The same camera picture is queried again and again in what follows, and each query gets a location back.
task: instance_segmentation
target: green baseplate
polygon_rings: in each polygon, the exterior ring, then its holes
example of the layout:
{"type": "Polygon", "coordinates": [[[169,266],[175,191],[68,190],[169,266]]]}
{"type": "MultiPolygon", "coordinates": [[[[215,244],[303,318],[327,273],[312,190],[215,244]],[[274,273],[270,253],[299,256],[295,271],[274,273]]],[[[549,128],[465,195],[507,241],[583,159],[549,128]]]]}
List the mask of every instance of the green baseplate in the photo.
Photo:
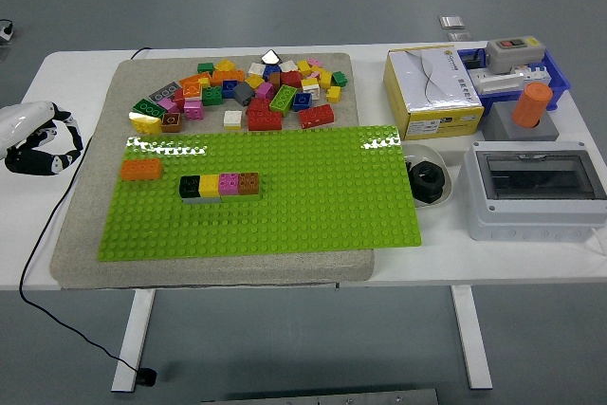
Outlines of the green baseplate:
{"type": "Polygon", "coordinates": [[[101,261],[419,246],[393,126],[129,138],[160,180],[118,179],[101,261]],[[182,175],[257,172],[260,201],[184,204],[182,175]]]}

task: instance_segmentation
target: gray floor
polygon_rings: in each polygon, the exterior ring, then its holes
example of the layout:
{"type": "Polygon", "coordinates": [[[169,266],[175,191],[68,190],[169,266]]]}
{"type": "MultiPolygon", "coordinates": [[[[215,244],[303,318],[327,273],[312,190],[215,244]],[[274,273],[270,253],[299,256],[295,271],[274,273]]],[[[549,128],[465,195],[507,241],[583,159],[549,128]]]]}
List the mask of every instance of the gray floor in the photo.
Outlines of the gray floor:
{"type": "MultiPolygon", "coordinates": [[[[443,41],[533,34],[573,84],[605,156],[605,0],[0,0],[0,106],[58,50],[443,41]]],[[[606,285],[477,286],[494,389],[468,390],[449,290],[207,289],[157,294],[143,365],[158,385],[111,395],[115,363],[0,293],[0,403],[196,403],[293,391],[436,388],[441,404],[605,403],[606,285]]],[[[40,292],[112,351],[131,291],[40,292]]]]}

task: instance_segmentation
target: table leg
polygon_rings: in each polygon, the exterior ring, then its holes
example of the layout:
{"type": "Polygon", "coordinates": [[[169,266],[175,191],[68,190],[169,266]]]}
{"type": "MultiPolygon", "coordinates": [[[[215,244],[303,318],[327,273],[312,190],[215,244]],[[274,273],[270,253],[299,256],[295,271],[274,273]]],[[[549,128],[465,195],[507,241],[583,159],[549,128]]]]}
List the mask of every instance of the table leg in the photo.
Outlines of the table leg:
{"type": "Polygon", "coordinates": [[[470,389],[493,389],[481,327],[472,297],[472,287],[470,285],[453,285],[451,296],[464,350],[469,387],[470,389]]]}
{"type": "MultiPolygon", "coordinates": [[[[126,360],[134,368],[139,368],[141,351],[148,330],[148,322],[154,303],[154,289],[136,289],[129,322],[124,331],[124,340],[120,349],[120,358],[126,360]]],[[[118,363],[112,383],[113,393],[132,393],[135,389],[136,373],[122,362],[118,363]]]]}

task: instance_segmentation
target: blue plastic bin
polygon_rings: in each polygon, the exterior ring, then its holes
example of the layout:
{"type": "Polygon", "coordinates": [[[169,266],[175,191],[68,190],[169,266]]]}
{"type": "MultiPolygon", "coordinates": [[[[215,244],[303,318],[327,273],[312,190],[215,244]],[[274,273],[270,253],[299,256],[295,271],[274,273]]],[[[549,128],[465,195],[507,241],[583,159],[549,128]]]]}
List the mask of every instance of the blue plastic bin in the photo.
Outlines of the blue plastic bin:
{"type": "MultiPolygon", "coordinates": [[[[476,49],[460,49],[457,52],[460,57],[473,56],[476,52],[476,49]]],[[[481,49],[481,51],[479,52],[479,57],[481,58],[481,66],[487,66],[484,49],[481,49]]],[[[552,56],[550,55],[548,50],[546,50],[542,62],[546,66],[546,70],[550,74],[550,78],[552,78],[548,86],[552,89],[553,95],[552,100],[550,100],[550,103],[548,104],[548,107],[546,109],[548,111],[554,111],[555,109],[557,109],[557,103],[559,102],[559,98],[561,97],[562,93],[565,90],[571,89],[571,83],[568,82],[565,78],[565,75],[562,74],[561,69],[554,62],[554,59],[552,59],[552,56]]],[[[498,92],[497,94],[489,95],[479,94],[478,97],[479,99],[481,99],[481,103],[483,104],[483,106],[485,106],[485,112],[483,113],[483,116],[486,116],[488,114],[489,110],[491,109],[491,106],[496,101],[516,101],[519,99],[519,97],[521,97],[522,92],[522,90],[515,90],[512,92],[498,92]]]]}

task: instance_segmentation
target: gray felt mat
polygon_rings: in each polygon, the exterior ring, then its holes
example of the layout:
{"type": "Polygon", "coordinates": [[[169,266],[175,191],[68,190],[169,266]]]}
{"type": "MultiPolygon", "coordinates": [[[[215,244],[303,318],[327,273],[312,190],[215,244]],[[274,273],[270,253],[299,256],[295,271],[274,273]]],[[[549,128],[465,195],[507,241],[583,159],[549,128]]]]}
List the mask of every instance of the gray felt mat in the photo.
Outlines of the gray felt mat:
{"type": "MultiPolygon", "coordinates": [[[[332,104],[335,123],[324,127],[359,125],[352,65],[347,54],[281,57],[294,62],[311,57],[321,60],[329,71],[342,71],[349,84],[342,89],[341,101],[332,104]]],[[[117,263],[97,261],[126,140],[137,135],[128,119],[132,106],[160,87],[196,73],[199,63],[218,63],[222,59],[150,59],[125,61],[119,65],[107,91],[101,117],[50,263],[50,273],[61,287],[301,285],[361,281],[371,276],[374,266],[371,249],[117,263]]],[[[227,59],[245,73],[248,73],[252,62],[259,62],[259,56],[232,56],[227,59]]],[[[322,90],[321,99],[315,105],[326,102],[324,93],[322,90]]],[[[205,107],[204,120],[185,121],[181,133],[225,133],[224,112],[238,109],[243,110],[234,100],[205,107]]],[[[283,128],[301,128],[296,113],[288,114],[283,128]]]]}

